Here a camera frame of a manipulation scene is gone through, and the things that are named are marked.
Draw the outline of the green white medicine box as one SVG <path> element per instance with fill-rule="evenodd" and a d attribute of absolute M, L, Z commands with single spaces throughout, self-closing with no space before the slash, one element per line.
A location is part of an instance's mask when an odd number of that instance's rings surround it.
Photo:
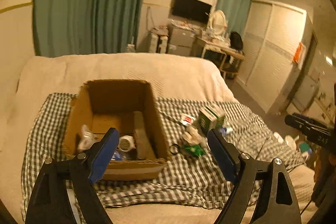
<path fill-rule="evenodd" d="M 226 113 L 219 106 L 205 106 L 199 110 L 198 124 L 202 133 L 207 135 L 211 129 L 222 128 L 225 118 Z"/>

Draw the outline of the white lace cloth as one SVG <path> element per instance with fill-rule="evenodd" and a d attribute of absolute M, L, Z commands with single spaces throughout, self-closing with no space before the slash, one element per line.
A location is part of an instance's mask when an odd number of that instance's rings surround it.
<path fill-rule="evenodd" d="M 206 147 L 206 139 L 198 133 L 198 129 L 194 126 L 187 126 L 182 134 L 183 140 L 190 146 L 200 145 L 202 148 Z"/>

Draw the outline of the black handled scissors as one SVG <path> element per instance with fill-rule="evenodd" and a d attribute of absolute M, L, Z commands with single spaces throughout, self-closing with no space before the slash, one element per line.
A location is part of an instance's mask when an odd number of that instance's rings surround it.
<path fill-rule="evenodd" d="M 170 153 L 172 155 L 177 155 L 181 152 L 181 149 L 180 149 L 180 145 L 177 144 L 177 143 L 173 143 L 171 146 L 170 146 Z"/>

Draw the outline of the green snack packet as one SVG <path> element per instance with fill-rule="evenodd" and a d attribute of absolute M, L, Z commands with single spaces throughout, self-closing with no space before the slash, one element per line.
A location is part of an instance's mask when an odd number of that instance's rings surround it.
<path fill-rule="evenodd" d="M 200 144 L 197 145 L 184 145 L 182 147 L 182 151 L 185 155 L 191 157 L 201 157 L 205 155 L 204 149 L 201 147 Z"/>

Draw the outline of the red white small packet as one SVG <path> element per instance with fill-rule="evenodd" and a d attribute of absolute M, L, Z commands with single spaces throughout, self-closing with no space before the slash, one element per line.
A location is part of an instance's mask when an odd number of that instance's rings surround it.
<path fill-rule="evenodd" d="M 190 116 L 189 114 L 182 113 L 180 116 L 180 122 L 184 126 L 190 126 L 194 123 L 195 118 L 193 116 Z"/>

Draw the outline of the white sliding wardrobe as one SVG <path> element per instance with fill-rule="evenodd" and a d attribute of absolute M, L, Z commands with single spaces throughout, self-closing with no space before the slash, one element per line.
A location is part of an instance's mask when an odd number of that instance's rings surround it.
<path fill-rule="evenodd" d="M 252 0 L 243 35 L 245 59 L 236 81 L 267 113 L 283 98 L 298 67 L 293 60 L 309 29 L 306 10 L 271 0 Z"/>

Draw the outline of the clear plastic bag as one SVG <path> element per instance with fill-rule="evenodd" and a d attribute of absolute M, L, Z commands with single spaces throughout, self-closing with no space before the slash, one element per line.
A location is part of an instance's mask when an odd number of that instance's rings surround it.
<path fill-rule="evenodd" d="M 87 125 L 82 125 L 80 133 L 80 141 L 77 146 L 78 152 L 86 151 L 90 149 L 94 143 L 97 143 L 99 139 L 90 131 Z"/>

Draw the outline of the orange paper on wardrobe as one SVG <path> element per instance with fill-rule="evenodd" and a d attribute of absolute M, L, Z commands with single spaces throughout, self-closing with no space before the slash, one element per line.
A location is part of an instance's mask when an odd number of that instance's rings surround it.
<path fill-rule="evenodd" d="M 295 50 L 295 53 L 292 58 L 292 62 L 295 64 L 299 64 L 304 57 L 305 51 L 306 51 L 306 46 L 302 42 L 300 42 Z"/>

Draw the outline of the white round container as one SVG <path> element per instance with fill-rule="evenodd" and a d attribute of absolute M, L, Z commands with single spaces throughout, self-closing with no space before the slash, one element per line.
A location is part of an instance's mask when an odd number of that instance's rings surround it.
<path fill-rule="evenodd" d="M 130 135 L 120 137 L 118 148 L 122 152 L 129 152 L 136 149 L 134 137 Z"/>

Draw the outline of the wooden dressing table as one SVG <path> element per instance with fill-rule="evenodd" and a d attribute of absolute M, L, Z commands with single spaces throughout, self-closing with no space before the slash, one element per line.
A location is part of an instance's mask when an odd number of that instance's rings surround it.
<path fill-rule="evenodd" d="M 221 60 L 215 61 L 214 64 L 224 79 L 234 79 L 239 74 L 240 67 L 245 60 L 245 55 L 242 51 L 237 51 L 230 47 L 197 37 L 193 43 L 191 56 L 204 59 L 207 52 L 221 54 Z"/>

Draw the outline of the cream bed blanket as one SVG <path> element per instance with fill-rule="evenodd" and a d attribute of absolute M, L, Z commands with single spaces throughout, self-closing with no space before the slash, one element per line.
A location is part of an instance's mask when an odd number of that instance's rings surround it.
<path fill-rule="evenodd" d="M 1 200 L 18 223 L 21 215 L 21 167 L 25 146 L 43 102 L 51 93 L 76 93 L 97 79 L 146 80 L 162 98 L 234 101 L 217 67 L 196 57 L 153 53 L 69 55 L 30 59 L 15 75 L 11 107 L 1 125 Z"/>

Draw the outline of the black bag on table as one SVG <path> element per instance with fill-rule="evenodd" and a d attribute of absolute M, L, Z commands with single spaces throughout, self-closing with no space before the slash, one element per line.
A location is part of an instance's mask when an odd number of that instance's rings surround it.
<path fill-rule="evenodd" d="M 233 31 L 230 33 L 230 47 L 234 50 L 243 50 L 243 41 L 239 33 Z"/>

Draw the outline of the grey mini fridge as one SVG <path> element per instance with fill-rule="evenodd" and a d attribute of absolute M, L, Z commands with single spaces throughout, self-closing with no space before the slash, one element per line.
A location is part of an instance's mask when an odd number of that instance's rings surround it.
<path fill-rule="evenodd" d="M 190 56 L 196 34 L 192 30 L 185 30 L 173 24 L 169 25 L 168 30 L 167 53 L 178 56 Z"/>

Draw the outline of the oval white vanity mirror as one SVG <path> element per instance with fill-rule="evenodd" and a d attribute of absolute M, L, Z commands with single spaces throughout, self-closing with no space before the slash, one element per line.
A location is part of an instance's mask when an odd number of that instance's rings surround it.
<path fill-rule="evenodd" d="M 213 35 L 224 35 L 228 27 L 226 16 L 222 10 L 216 10 L 210 14 L 207 28 Z"/>

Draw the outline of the large green curtain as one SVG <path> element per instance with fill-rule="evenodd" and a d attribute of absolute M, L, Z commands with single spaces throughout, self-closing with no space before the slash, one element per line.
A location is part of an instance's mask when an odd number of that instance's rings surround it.
<path fill-rule="evenodd" d="M 122 53 L 136 44 L 143 0 L 33 0 L 38 56 Z"/>

